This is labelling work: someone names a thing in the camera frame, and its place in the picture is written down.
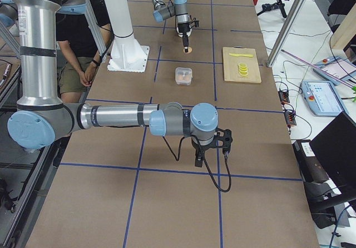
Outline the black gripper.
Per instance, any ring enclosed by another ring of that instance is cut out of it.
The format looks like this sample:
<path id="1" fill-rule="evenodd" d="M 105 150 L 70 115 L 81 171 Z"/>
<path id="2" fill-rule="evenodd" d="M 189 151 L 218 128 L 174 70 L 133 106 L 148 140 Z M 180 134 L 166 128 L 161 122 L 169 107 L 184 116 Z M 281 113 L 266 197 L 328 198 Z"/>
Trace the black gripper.
<path id="1" fill-rule="evenodd" d="M 191 144 L 195 149 L 195 167 L 202 167 L 205 158 L 205 151 L 210 148 L 214 148 L 214 144 L 211 142 L 207 145 L 203 145 L 196 136 L 191 136 Z"/>
<path id="2" fill-rule="evenodd" d="M 182 36 L 182 42 L 184 48 L 189 47 L 189 37 L 187 33 L 189 32 L 189 24 L 188 23 L 179 23 L 179 35 Z"/>

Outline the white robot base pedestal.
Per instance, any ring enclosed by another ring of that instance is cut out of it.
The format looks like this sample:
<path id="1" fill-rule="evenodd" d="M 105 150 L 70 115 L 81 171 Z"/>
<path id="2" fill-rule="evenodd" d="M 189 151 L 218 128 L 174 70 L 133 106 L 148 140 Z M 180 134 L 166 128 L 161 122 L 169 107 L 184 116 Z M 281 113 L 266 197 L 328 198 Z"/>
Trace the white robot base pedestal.
<path id="1" fill-rule="evenodd" d="M 150 48 L 134 36 L 127 0 L 105 0 L 114 40 L 109 71 L 145 72 Z"/>

